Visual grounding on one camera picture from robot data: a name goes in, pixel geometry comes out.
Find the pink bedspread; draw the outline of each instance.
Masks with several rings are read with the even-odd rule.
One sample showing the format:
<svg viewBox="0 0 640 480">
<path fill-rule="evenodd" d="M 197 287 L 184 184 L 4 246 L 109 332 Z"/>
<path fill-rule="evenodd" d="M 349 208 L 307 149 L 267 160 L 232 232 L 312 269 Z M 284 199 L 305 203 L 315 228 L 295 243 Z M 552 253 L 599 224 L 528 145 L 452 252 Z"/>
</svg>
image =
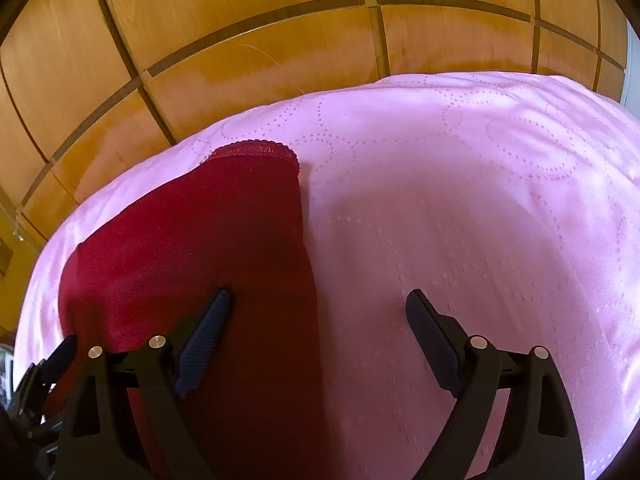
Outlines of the pink bedspread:
<svg viewBox="0 0 640 480">
<path fill-rule="evenodd" d="M 220 121 L 117 178 L 51 238 L 16 378 L 61 340 L 58 283 L 78 243 L 216 147 L 273 139 L 302 165 L 338 478 L 411 478 L 449 415 L 404 319 L 416 287 L 498 348 L 550 349 L 596 478 L 640 413 L 639 127 L 566 78 L 511 73 L 393 76 Z M 472 472 L 490 458 L 495 411 Z"/>
</svg>

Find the red fabric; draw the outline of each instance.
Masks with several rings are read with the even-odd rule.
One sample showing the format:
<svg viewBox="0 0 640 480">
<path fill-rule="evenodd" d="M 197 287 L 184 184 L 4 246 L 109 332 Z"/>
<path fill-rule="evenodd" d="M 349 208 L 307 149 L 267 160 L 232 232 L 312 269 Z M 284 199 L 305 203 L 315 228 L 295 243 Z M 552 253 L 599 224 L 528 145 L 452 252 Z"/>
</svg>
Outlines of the red fabric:
<svg viewBox="0 0 640 480">
<path fill-rule="evenodd" d="M 180 404 L 194 438 L 225 479 L 331 479 L 301 209 L 295 154 L 245 141 L 95 232 L 63 271 L 60 319 L 79 352 L 48 409 L 61 407 L 89 348 L 137 348 L 224 285 L 230 320 L 201 386 Z M 140 398 L 130 397 L 146 453 L 166 473 Z"/>
</svg>

